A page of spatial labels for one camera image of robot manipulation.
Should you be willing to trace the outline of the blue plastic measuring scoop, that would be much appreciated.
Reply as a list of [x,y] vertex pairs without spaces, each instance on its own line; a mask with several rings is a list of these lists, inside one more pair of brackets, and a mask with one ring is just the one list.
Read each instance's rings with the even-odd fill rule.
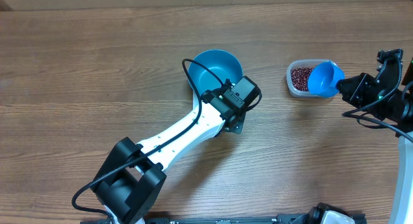
[[317,65],[308,78],[308,91],[318,97],[333,97],[339,90],[338,81],[345,78],[345,74],[334,62],[325,61]]

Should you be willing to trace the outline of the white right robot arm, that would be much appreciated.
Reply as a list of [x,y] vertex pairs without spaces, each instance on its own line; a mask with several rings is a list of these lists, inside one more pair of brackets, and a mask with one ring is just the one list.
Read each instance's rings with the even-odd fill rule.
[[402,51],[379,51],[378,74],[362,73],[337,82],[343,101],[355,107],[342,116],[367,121],[371,129],[389,129],[398,138],[399,167],[389,223],[412,223],[412,93],[403,90]]

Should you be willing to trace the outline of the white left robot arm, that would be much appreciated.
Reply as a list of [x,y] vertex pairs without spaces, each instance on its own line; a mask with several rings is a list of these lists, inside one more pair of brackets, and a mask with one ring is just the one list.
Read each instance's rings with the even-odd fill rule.
[[245,114],[260,101],[259,87],[247,76],[235,85],[198,95],[198,104],[160,134],[134,143],[117,142],[96,174],[92,192],[109,213],[109,223],[142,223],[166,180],[166,170],[198,144],[221,131],[241,133]]

